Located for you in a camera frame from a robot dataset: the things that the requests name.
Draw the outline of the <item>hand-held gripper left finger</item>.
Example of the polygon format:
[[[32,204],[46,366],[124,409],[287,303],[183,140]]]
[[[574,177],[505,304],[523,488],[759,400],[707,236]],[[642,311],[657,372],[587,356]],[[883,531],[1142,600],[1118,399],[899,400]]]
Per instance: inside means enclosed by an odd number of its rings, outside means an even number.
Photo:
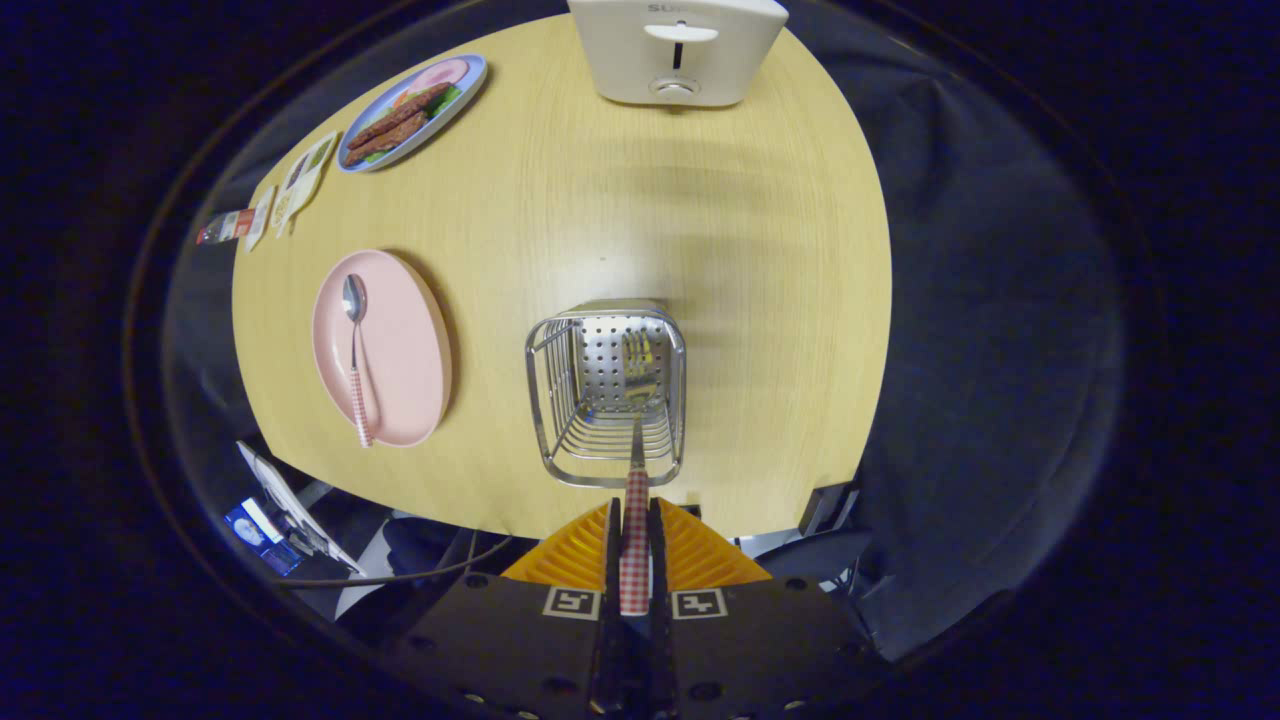
[[[467,573],[385,643],[387,661],[419,689],[479,717],[622,717],[620,501],[600,512],[602,589]]]

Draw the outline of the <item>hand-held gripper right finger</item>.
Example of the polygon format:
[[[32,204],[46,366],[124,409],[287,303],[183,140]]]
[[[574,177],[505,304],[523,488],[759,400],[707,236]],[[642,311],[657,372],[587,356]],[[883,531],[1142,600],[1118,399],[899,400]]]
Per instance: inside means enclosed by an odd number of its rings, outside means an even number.
[[[841,717],[881,684],[881,655],[818,580],[772,577],[659,498],[648,539],[649,717]]]

